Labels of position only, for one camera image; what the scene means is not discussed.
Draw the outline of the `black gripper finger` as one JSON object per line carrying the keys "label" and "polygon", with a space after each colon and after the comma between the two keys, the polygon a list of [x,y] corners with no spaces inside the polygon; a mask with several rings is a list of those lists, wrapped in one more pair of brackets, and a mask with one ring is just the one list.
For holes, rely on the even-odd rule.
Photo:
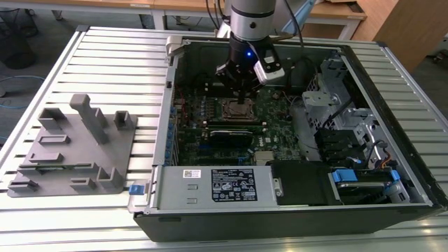
{"label": "black gripper finger", "polygon": [[222,64],[215,68],[215,78],[222,83],[223,87],[230,90],[237,98],[237,104],[243,103],[242,79],[234,67],[230,64]]}
{"label": "black gripper finger", "polygon": [[255,75],[243,75],[241,79],[241,102],[243,102],[246,96],[249,96],[259,85],[259,81]]}

